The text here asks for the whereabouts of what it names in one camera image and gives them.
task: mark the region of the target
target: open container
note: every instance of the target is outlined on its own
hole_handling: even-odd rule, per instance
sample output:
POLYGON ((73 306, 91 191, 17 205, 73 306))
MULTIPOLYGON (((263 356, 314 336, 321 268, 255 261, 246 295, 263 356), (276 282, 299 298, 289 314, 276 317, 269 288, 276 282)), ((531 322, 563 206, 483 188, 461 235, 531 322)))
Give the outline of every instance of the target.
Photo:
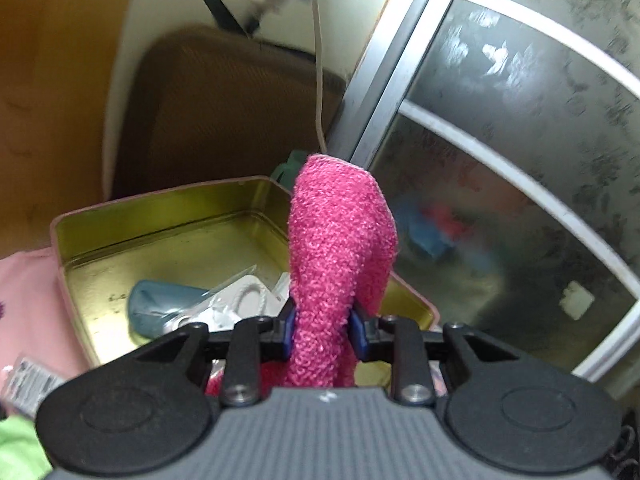
MULTIPOLYGON (((273 288, 288 271, 290 195, 251 177, 196 184, 78 210, 55 219, 51 239, 69 315, 89 361, 104 364, 145 339, 131 333, 127 297, 139 280, 211 288, 256 265, 273 288)), ((415 319, 424 330, 437 311, 393 275, 382 314, 415 319)), ((383 384, 388 368, 362 366, 360 384, 383 384)))

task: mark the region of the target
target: teal object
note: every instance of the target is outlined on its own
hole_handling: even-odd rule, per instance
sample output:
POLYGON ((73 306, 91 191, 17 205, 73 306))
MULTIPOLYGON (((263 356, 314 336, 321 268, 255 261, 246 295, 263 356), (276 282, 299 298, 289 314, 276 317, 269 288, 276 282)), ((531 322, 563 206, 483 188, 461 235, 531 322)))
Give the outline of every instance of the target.
POLYGON ((40 480, 50 472, 33 423, 18 415, 0 422, 0 478, 40 480))
POLYGON ((168 321, 207 295, 206 288, 141 280, 131 289, 127 300, 129 324, 144 337, 160 337, 168 321))
POLYGON ((298 177, 302 166, 305 165, 306 159, 309 155, 309 152, 304 152, 303 150, 293 150, 289 154, 287 161, 283 162, 273 170, 271 178, 283 188, 293 191, 293 185, 296 178, 298 177))

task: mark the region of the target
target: pink bag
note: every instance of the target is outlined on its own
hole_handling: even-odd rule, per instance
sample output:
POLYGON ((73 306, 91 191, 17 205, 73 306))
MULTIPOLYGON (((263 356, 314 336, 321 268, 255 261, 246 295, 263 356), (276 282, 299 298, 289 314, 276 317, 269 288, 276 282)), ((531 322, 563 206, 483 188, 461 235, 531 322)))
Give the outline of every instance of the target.
POLYGON ((89 369, 66 313, 51 248, 0 260, 0 392, 20 355, 63 379, 89 369))

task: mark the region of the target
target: brown mesh fabric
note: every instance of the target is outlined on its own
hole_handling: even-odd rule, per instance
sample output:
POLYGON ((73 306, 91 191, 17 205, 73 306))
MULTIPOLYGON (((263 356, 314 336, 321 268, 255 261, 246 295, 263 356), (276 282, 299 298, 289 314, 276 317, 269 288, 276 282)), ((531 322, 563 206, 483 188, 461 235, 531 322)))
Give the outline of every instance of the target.
MULTIPOLYGON (((325 72, 325 129, 344 86, 325 72)), ((306 59, 215 28, 170 34, 140 63, 112 196, 268 175, 291 150, 318 150, 315 106, 315 66, 306 59)))

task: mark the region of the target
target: white wall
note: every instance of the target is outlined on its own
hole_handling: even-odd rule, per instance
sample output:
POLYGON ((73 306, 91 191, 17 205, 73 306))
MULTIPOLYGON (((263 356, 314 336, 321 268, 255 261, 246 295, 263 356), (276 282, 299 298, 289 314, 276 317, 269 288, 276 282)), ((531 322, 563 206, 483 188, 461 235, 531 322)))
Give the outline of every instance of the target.
MULTIPOLYGON (((222 0, 243 23, 248 0, 222 0)), ((324 65, 348 79, 353 73, 386 0, 320 0, 324 65)), ((162 35, 185 25, 215 25, 203 0, 131 0, 111 75, 105 112, 102 176, 105 197, 111 192, 119 133, 130 87, 144 53, 162 35)), ((257 34, 277 43, 313 52, 309 2, 293 0, 280 15, 268 14, 257 34)))

